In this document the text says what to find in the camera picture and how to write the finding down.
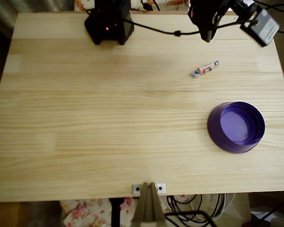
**light wood tabletop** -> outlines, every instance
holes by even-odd
[[[82,13],[19,14],[0,84],[0,201],[284,190],[284,77],[274,42],[239,29],[175,37],[135,27],[124,46],[94,45]],[[221,24],[233,22],[225,16]],[[133,15],[166,31],[197,30],[185,15]],[[219,60],[193,79],[198,67]],[[244,101],[266,132],[251,151],[218,148],[211,110]]]

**metal bracket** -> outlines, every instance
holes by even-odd
[[[165,183],[155,183],[158,194],[166,194]],[[142,189],[142,184],[133,184],[133,194],[140,195]]]

